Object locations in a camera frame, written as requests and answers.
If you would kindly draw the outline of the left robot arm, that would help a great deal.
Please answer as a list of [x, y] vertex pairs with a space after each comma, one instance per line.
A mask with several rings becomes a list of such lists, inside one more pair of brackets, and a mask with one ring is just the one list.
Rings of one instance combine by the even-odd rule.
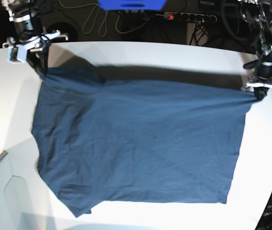
[[262, 100], [272, 89], [272, 1], [237, 0], [238, 18], [243, 20], [249, 34], [240, 37], [231, 29], [227, 20], [227, 2], [220, 2], [220, 13], [224, 27], [240, 43], [249, 43], [256, 50], [255, 60], [245, 63], [243, 68], [250, 70], [243, 89], [252, 88], [258, 100]]

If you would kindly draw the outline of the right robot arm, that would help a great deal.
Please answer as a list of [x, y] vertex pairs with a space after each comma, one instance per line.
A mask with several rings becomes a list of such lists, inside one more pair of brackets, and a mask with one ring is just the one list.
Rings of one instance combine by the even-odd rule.
[[45, 30], [41, 23], [43, 13], [36, 7], [35, 0], [3, 0], [1, 3], [16, 31], [15, 37], [8, 37], [2, 44], [7, 48], [6, 60], [12, 64], [28, 63], [38, 75], [46, 75], [52, 41], [61, 38], [68, 41], [68, 34]]

